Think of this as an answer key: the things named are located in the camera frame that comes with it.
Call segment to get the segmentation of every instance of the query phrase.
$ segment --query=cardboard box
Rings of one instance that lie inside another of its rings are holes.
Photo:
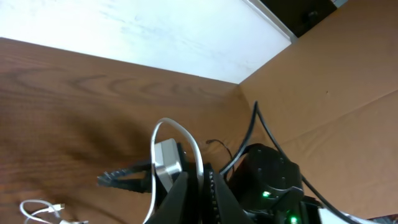
[[[398,1],[348,1],[240,86],[336,208],[397,213]]]

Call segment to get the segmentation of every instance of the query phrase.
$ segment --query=white wall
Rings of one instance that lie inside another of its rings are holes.
[[[242,0],[0,0],[0,35],[233,83],[290,44]]]

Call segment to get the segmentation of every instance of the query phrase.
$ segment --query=wooden table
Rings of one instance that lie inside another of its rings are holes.
[[[227,163],[250,109],[234,84],[0,39],[0,222],[22,223],[22,200],[65,203],[66,218],[142,223],[150,194],[96,186],[104,171],[149,158],[156,121],[168,117],[197,140],[203,160]],[[166,126],[159,140],[182,141]],[[253,141],[262,141],[256,129]]]

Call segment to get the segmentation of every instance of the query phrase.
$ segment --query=white cable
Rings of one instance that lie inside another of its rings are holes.
[[[32,216],[34,217],[34,216],[36,216],[37,214],[43,213],[43,212],[52,213],[52,212],[55,212],[55,211],[61,211],[62,209],[65,208],[65,205],[64,205],[64,204],[56,204],[56,205],[53,205],[53,207],[54,207],[55,210],[54,210],[52,207],[48,207],[48,208],[40,209],[40,210],[38,210],[38,211],[36,211],[36,212],[30,214],[30,215],[32,215]],[[29,220],[31,220],[30,217],[28,217],[27,219],[25,219],[24,224],[27,224],[27,222],[28,222]]]
[[[26,210],[25,210],[25,208],[24,208],[24,204],[25,204],[25,203],[42,203],[42,204],[44,204],[44,205],[46,205],[46,206],[48,206],[48,207],[47,207],[47,208],[40,209],[40,210],[38,210],[38,211],[36,211],[36,212],[34,212],[34,213],[32,213],[32,214],[29,214],[29,213],[26,212]],[[48,221],[46,221],[46,220],[44,220],[44,219],[35,217],[35,215],[37,215],[37,214],[39,214],[39,213],[42,213],[42,212],[54,213],[55,217],[56,217],[57,219],[60,220],[60,222],[58,221],[59,224],[87,224],[87,223],[88,223],[88,221],[83,221],[83,222],[68,222],[68,221],[66,221],[66,220],[62,220],[62,219],[61,219],[61,216],[60,216],[60,213],[59,213],[58,211],[60,211],[60,210],[62,210],[62,209],[64,209],[64,208],[65,208],[65,205],[64,205],[64,204],[56,204],[56,205],[53,205],[53,204],[51,204],[50,202],[46,202],[45,200],[37,200],[37,199],[25,200],[25,201],[21,202],[21,204],[19,205],[19,210],[22,212],[22,214],[24,214],[24,215],[27,217],[27,219],[25,220],[24,224],[26,224],[26,223],[27,223],[29,220],[31,220],[31,219],[32,219],[32,220],[36,220],[36,221],[38,221],[38,222],[42,222],[42,223],[53,224],[53,223],[50,223],[50,222],[48,222]]]
[[[39,210],[39,211],[37,211],[37,212],[35,212],[35,213],[33,213],[33,214],[29,214],[29,213],[27,213],[27,212],[25,211],[25,208],[24,208],[24,204],[25,204],[25,203],[42,203],[42,204],[48,206],[48,208],[41,209],[41,210]],[[43,223],[51,224],[50,222],[48,222],[48,221],[46,221],[46,220],[44,220],[44,219],[37,218],[37,217],[34,216],[34,215],[36,215],[36,214],[38,214],[38,213],[40,213],[40,212],[51,212],[51,211],[53,211],[55,217],[61,219],[60,213],[58,212],[58,211],[61,210],[61,209],[55,208],[55,205],[51,204],[50,202],[46,202],[45,200],[36,200],[36,199],[25,200],[25,201],[21,202],[21,204],[19,205],[19,210],[22,212],[22,214],[24,214],[24,215],[27,217],[27,219],[25,220],[25,223],[26,223],[29,219],[33,219],[33,220],[36,220],[36,221],[38,221],[38,222],[43,222]]]
[[[145,217],[145,220],[143,223],[148,221],[148,219],[152,215],[152,212],[154,211],[154,207],[155,207],[155,200],[156,200],[155,140],[156,140],[157,131],[159,130],[159,127],[163,122],[168,123],[171,126],[173,126],[175,129],[179,130],[188,139],[188,142],[191,145],[192,150],[193,150],[193,155],[195,156],[195,162],[196,162],[196,166],[197,166],[197,178],[198,178],[199,193],[201,192],[201,189],[203,187],[203,179],[204,179],[203,161],[201,159],[201,154],[200,154],[200,150],[199,150],[199,146],[198,146],[197,142],[183,126],[181,126],[174,120],[172,120],[170,118],[160,119],[157,122],[154,131],[152,132],[152,137],[150,138],[150,160],[152,163],[151,168],[150,168],[150,172],[151,172],[151,176],[152,176],[152,197],[150,199],[150,205],[149,205],[149,210],[148,210],[147,216]]]

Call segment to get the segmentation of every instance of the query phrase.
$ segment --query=black cable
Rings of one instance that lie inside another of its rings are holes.
[[[279,143],[276,141],[275,137],[272,135],[270,129],[268,128],[266,122],[264,121],[264,118],[262,117],[262,114],[260,112],[260,110],[258,109],[258,103],[254,102],[254,106],[253,106],[253,113],[252,113],[252,118],[250,120],[250,125],[249,125],[249,130],[246,133],[246,136],[244,138],[244,142],[242,142],[241,147],[245,146],[247,144],[247,142],[249,141],[250,136],[248,136],[248,134],[252,133],[252,129],[254,127],[254,125],[252,125],[252,123],[254,122],[253,120],[256,119],[256,114],[259,116],[260,118],[260,122],[262,124],[262,127],[266,130],[269,138],[271,139],[272,143],[274,143],[276,149],[280,152],[280,154],[282,155],[282,157],[286,160],[286,161],[290,161],[289,158],[286,156],[285,152],[282,150],[281,146],[279,145]],[[238,152],[244,152],[244,149],[239,148]],[[235,162],[233,163],[229,163],[227,164],[227,166],[233,166]],[[328,209],[335,214],[337,217],[341,218],[343,221],[349,223],[349,224],[359,224],[357,221],[352,220],[350,217],[347,217],[346,215],[342,214],[341,211],[337,210],[337,208],[335,208],[331,203],[328,202],[328,200],[326,200],[316,189],[315,187],[313,187],[310,182],[304,177],[304,175],[302,175],[302,180],[304,182],[304,184],[319,198],[319,200],[326,206],[328,207]]]
[[[218,143],[220,143],[222,146],[224,146],[224,148],[226,149],[226,151],[227,151],[228,154],[229,154],[229,157],[230,157],[231,159],[233,158],[233,157],[232,157],[231,150],[230,150],[229,147],[226,146],[222,141],[220,141],[220,140],[218,140],[218,139],[209,139],[209,140],[206,141],[206,144],[211,144],[211,143],[213,143],[213,142],[218,142]],[[235,172],[235,166],[232,166],[232,173],[234,173],[234,172]]]
[[[246,145],[249,142],[251,133],[253,132],[254,123],[256,122],[256,111],[257,111],[257,102],[255,102],[254,106],[253,106],[253,112],[251,114],[251,119],[250,119],[250,123],[249,123],[249,129],[246,132],[246,135],[245,135],[241,145],[239,146],[238,151],[234,155],[234,157],[223,168],[220,169],[220,174],[221,175],[226,176],[228,171],[234,166],[234,164],[239,160],[239,158],[241,156],[243,156],[243,154],[246,153],[245,148],[246,148]]]

